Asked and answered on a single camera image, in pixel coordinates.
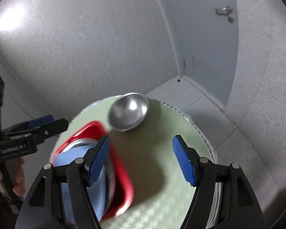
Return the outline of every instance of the metal bowl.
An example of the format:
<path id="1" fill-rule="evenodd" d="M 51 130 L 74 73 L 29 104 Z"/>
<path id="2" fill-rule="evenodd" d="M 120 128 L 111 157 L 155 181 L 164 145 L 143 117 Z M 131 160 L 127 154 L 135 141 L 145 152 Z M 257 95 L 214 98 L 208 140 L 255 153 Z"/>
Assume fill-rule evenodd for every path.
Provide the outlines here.
<path id="1" fill-rule="evenodd" d="M 118 131 L 138 126 L 147 116 L 149 103 L 140 93 L 128 93 L 116 100 L 109 111 L 109 123 Z"/>

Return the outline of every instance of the bowl rim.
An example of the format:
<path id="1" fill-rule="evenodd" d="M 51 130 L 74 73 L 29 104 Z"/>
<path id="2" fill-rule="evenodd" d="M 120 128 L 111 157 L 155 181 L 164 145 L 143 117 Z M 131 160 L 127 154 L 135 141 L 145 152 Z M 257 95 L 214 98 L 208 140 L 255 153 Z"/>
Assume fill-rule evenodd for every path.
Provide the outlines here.
<path id="1" fill-rule="evenodd" d="M 131 126 L 131 127 L 128 127 L 127 129 L 115 127 L 115 126 L 112 124 L 112 122 L 111 122 L 111 119 L 110 119 L 111 117 L 109 116 L 110 113 L 111 113 L 111 111 L 112 111 L 112 107 L 113 107 L 119 100 L 121 100 L 121 99 L 123 99 L 124 97 L 129 96 L 129 95 L 140 95 L 141 97 L 143 97 L 143 99 L 145 100 L 145 102 L 146 102 L 146 104 L 147 104 L 146 113 L 144 114 L 144 116 L 142 117 L 142 119 L 140 119 L 137 123 L 135 123 L 135 124 L 134 124 L 133 126 Z M 125 95 L 121 95 L 121 97 L 119 97 L 117 100 L 115 100 L 115 101 L 113 102 L 113 104 L 111 105 L 111 107 L 110 107 L 110 109 L 109 109 L 108 121 L 109 121 L 110 126 L 111 126 L 113 129 L 117 130 L 117 131 L 120 131 L 120 132 L 129 131 L 129 130 L 134 129 L 135 127 L 139 126 L 139 124 L 141 124 L 141 123 L 145 120 L 145 118 L 146 118 L 148 112 L 149 112 L 149 101 L 148 101 L 148 98 L 147 98 L 145 95 L 143 95 L 143 94 L 141 94 L 141 93 L 139 93 L 139 92 L 130 92 L 130 93 L 127 93 L 127 94 L 125 94 Z"/>

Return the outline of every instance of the silver screw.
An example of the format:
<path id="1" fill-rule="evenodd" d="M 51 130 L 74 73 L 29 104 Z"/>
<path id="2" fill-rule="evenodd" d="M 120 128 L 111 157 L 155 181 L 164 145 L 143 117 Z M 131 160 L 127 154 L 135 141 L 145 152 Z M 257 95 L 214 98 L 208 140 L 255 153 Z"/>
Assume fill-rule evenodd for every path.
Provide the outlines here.
<path id="1" fill-rule="evenodd" d="M 82 162 L 84 162 L 84 159 L 83 159 L 82 157 L 78 157 L 78 158 L 75 160 L 75 162 L 76 162 L 77 164 L 81 164 Z"/>
<path id="2" fill-rule="evenodd" d="M 238 168 L 239 168 L 239 164 L 238 164 L 238 163 L 232 163 L 232 167 L 233 167 L 234 169 L 238 169 Z"/>
<path id="3" fill-rule="evenodd" d="M 229 22 L 229 23 L 233 23 L 233 22 L 234 22 L 234 19 L 233 19 L 233 17 L 231 17 L 231 16 L 228 16 L 227 19 L 228 19 L 228 22 Z"/>
<path id="4" fill-rule="evenodd" d="M 201 158 L 199 159 L 199 161 L 200 161 L 201 163 L 203 163 L 203 164 L 206 164 L 206 163 L 208 162 L 208 159 L 207 159 L 206 157 L 201 157 Z"/>
<path id="5" fill-rule="evenodd" d="M 52 167 L 52 165 L 50 163 L 47 163 L 43 166 L 44 169 L 49 169 L 51 167 Z"/>

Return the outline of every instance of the door handle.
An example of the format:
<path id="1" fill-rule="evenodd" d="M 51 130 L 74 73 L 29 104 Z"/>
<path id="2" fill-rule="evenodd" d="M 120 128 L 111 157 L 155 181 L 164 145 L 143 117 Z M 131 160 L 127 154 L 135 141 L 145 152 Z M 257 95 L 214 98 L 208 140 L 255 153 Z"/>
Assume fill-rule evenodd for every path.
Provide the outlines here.
<path id="1" fill-rule="evenodd" d="M 228 16 L 233 12 L 233 9 L 229 6 L 226 6 L 224 8 L 214 8 L 215 14 L 219 16 Z"/>

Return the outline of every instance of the green table surface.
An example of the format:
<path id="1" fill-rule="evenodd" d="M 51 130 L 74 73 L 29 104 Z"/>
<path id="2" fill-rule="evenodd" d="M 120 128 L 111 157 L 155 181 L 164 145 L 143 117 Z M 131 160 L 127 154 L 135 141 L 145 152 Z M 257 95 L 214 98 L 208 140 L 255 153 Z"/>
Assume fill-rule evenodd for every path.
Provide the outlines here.
<path id="1" fill-rule="evenodd" d="M 172 150 L 172 139 L 180 134 L 200 156 L 217 162 L 208 140 L 185 114 L 149 99 L 150 110 L 137 128 L 117 132 L 108 122 L 108 112 L 118 97 L 110 97 L 85 108 L 62 133 L 55 148 L 90 121 L 100 121 L 109 132 L 135 188 L 133 203 L 120 217 L 101 222 L 102 228 L 180 228 L 195 188 L 184 180 Z M 216 186 L 209 225 L 214 221 L 219 188 Z"/>

